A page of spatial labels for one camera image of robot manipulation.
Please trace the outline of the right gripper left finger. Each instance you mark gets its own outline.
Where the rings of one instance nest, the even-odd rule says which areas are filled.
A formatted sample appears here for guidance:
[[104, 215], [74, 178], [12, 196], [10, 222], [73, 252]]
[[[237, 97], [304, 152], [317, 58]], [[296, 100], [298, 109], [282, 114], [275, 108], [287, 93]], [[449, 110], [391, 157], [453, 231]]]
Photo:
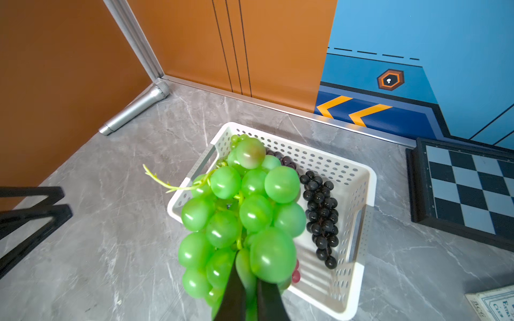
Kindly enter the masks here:
[[246, 320], [246, 289], [237, 271], [237, 259], [243, 250], [238, 251], [234, 260], [226, 291], [214, 320]]

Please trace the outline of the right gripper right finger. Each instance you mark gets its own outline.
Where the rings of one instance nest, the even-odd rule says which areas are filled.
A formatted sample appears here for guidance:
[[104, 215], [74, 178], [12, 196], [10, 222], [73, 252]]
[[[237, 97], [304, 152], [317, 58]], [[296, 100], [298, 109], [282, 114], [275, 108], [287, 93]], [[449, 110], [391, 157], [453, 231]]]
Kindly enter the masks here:
[[257, 314], [258, 321], [290, 321], [276, 284], [258, 279]]

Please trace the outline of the green grape bunch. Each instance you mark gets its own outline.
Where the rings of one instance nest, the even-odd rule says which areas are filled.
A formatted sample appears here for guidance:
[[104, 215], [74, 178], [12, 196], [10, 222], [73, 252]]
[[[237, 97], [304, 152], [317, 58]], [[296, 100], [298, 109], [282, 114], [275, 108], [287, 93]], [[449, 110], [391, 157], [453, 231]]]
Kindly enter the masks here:
[[258, 320], [258, 279], [282, 293], [292, 284], [297, 249], [305, 230], [298, 204], [301, 183], [296, 170], [281, 165], [259, 139], [230, 138], [230, 152], [187, 188], [182, 207], [188, 231], [178, 249], [184, 268], [183, 289], [206, 301], [214, 319], [226, 291], [238, 251], [237, 271], [246, 289], [246, 320]]

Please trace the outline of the black grape bunch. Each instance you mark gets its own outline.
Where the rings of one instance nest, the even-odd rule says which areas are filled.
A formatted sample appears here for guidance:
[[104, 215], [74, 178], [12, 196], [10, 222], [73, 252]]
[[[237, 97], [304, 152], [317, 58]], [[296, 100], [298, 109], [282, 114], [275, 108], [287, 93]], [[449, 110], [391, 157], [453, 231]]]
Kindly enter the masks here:
[[305, 188], [303, 199], [307, 202], [306, 230], [311, 234], [311, 239], [317, 247], [315, 254], [328, 269], [334, 270], [337, 267], [337, 259], [333, 249], [339, 245], [338, 201], [331, 195], [335, 186], [331, 181], [324, 181], [313, 171], [307, 171], [299, 179]]

